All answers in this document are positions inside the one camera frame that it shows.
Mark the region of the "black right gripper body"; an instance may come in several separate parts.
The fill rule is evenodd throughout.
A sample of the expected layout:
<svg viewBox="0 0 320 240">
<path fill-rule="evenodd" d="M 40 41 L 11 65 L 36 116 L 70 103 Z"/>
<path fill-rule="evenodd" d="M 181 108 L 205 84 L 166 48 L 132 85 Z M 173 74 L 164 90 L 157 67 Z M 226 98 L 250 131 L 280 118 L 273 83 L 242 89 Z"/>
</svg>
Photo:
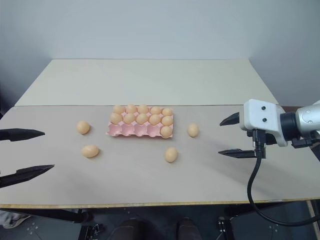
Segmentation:
<svg viewBox="0 0 320 240">
<path fill-rule="evenodd" d="M 246 132 L 248 137 L 252 137 L 252 141 L 255 146 L 256 145 L 274 145 L 277 143 L 275 137 L 270 133 L 266 133 L 265 130 L 252 129 L 252 130 L 247 130 Z"/>
</svg>

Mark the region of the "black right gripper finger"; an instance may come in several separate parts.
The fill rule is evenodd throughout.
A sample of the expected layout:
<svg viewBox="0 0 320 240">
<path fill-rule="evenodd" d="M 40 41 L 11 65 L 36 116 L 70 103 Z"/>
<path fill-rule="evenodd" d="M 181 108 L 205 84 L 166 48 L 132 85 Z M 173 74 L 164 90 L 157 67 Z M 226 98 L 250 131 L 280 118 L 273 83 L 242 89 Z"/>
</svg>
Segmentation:
<svg viewBox="0 0 320 240">
<path fill-rule="evenodd" d="M 237 158 L 237 159 L 251 159 L 256 158 L 254 150 L 241 150 L 241 149 L 227 149 L 218 152 L 221 155 Z"/>
<path fill-rule="evenodd" d="M 239 122 L 240 122 L 240 113 L 236 112 L 228 116 L 227 118 L 223 119 L 219 125 L 220 126 L 236 125 Z"/>
</svg>

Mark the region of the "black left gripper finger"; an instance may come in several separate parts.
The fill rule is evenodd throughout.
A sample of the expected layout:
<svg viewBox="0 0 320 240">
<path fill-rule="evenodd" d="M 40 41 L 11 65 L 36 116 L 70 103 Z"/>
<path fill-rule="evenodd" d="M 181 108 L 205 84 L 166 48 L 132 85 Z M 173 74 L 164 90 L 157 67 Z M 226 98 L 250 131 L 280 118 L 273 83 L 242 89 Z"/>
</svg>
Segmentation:
<svg viewBox="0 0 320 240">
<path fill-rule="evenodd" d="M 8 128 L 0 130 L 0 141 L 24 141 L 44 135 L 44 132 L 35 129 Z"/>
<path fill-rule="evenodd" d="M 19 183 L 27 182 L 39 175 L 44 174 L 52 169 L 55 165 L 37 165 L 27 168 L 18 169 L 14 174 L 5 175 L 0 177 L 0 187 L 8 187 Z"/>
</svg>

